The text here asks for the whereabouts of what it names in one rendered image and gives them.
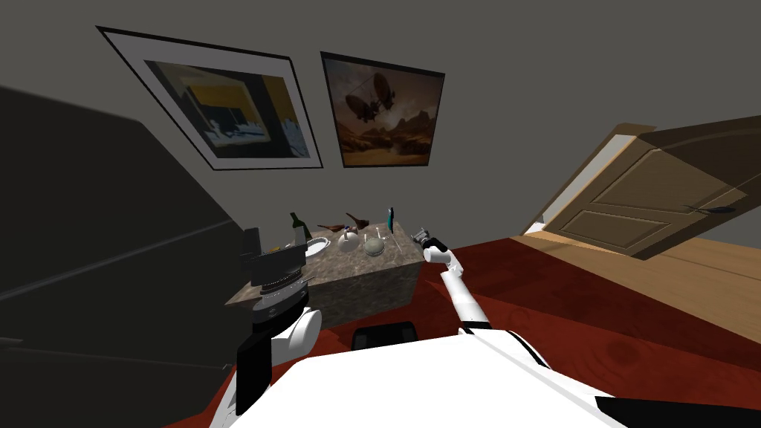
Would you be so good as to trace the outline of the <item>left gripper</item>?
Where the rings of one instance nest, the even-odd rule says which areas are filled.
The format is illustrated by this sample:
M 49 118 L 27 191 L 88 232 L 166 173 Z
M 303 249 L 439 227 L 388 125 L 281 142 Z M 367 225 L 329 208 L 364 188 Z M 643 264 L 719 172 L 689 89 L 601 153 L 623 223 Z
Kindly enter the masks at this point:
M 250 284 L 253 287 L 273 287 L 273 283 L 302 273 L 306 266 L 306 244 L 292 245 L 284 249 L 262 253 L 259 228 L 252 227 L 243 232 L 241 259 L 248 259 Z

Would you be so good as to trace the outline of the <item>dark green bottle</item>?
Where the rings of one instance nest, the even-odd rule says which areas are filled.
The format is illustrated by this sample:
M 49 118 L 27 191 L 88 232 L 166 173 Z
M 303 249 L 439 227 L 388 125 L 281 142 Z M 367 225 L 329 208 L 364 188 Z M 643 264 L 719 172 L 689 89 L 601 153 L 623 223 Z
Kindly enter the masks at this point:
M 294 244 L 307 244 L 310 240 L 312 240 L 311 232 L 308 229 L 308 226 L 302 219 L 297 216 L 296 213 L 290 213 L 290 216 L 293 222 L 292 227 L 295 236 Z

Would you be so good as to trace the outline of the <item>marble table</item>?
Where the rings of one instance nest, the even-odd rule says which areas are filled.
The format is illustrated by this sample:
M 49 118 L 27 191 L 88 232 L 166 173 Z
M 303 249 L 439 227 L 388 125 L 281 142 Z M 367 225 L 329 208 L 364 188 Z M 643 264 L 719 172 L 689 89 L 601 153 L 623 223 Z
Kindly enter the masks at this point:
M 418 279 L 424 258 L 399 223 L 390 234 L 384 224 L 371 224 L 357 233 L 360 244 L 352 252 L 337 247 L 336 233 L 315 233 L 331 243 L 302 269 L 308 277 L 308 307 L 322 314 L 322 327 L 332 328 L 383 311 L 407 305 Z M 376 257 L 364 253 L 363 244 L 371 237 L 385 241 L 385 251 Z M 260 288 L 250 281 L 227 305 L 253 309 Z

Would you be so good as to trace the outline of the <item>brown airship picture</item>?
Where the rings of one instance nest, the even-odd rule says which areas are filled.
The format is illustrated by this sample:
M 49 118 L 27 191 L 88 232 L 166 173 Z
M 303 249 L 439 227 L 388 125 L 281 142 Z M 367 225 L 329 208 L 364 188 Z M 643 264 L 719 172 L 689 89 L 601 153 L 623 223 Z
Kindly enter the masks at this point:
M 442 72 L 338 53 L 320 58 L 346 169 L 429 164 Z

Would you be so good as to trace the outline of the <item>white-framed abstract picture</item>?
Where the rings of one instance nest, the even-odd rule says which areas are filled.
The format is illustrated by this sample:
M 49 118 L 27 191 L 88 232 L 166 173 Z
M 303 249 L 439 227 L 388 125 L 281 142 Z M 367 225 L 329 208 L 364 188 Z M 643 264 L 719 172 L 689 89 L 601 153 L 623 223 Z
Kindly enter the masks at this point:
M 323 165 L 288 56 L 100 27 L 215 171 Z

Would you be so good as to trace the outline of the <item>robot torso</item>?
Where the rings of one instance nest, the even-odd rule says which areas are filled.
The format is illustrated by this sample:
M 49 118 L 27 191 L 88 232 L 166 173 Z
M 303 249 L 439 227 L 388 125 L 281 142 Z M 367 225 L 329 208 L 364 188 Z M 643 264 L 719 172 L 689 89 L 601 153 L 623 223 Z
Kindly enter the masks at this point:
M 520 335 L 472 328 L 299 361 L 226 428 L 625 428 L 602 396 Z

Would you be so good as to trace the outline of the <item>brown panelled door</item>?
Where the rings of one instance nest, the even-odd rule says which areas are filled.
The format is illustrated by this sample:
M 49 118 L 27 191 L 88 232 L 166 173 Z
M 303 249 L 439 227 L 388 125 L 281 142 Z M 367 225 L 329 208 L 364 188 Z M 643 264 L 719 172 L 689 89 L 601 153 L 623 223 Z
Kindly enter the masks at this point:
M 735 207 L 729 214 L 683 206 Z M 620 123 L 540 213 L 543 232 L 649 259 L 761 206 L 761 115 L 674 129 Z

